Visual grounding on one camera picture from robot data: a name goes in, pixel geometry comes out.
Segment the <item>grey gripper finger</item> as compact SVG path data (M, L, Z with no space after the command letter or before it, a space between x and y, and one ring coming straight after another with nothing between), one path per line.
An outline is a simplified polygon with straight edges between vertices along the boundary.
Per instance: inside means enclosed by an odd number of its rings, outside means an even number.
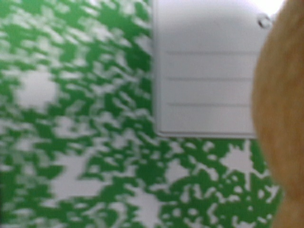
M159 135L255 137L253 72L275 10L273 0L152 1Z

